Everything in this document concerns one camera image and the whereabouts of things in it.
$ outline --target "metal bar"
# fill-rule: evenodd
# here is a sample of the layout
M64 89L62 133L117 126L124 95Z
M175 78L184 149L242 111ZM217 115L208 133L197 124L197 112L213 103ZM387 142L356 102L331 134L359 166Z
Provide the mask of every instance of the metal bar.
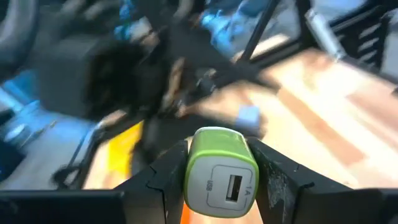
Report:
M260 38L262 36L262 33L266 29L269 20L271 19L272 15L274 14L274 11L276 9L276 6L278 5L279 1L277 0L270 0L268 7L264 10L264 12L261 15L261 18L259 22L257 23L256 27L254 28L254 31L249 39L249 42L244 49L244 52L239 60L250 60L251 55L254 52L254 49L256 49L257 44L260 41Z

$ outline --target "green usb charger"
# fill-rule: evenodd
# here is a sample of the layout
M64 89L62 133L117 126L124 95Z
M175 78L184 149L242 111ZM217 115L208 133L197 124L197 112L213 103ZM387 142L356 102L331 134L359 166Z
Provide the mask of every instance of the green usb charger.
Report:
M194 212L238 218L250 211L259 168L244 136L234 130L205 127L196 131L185 173L185 203Z

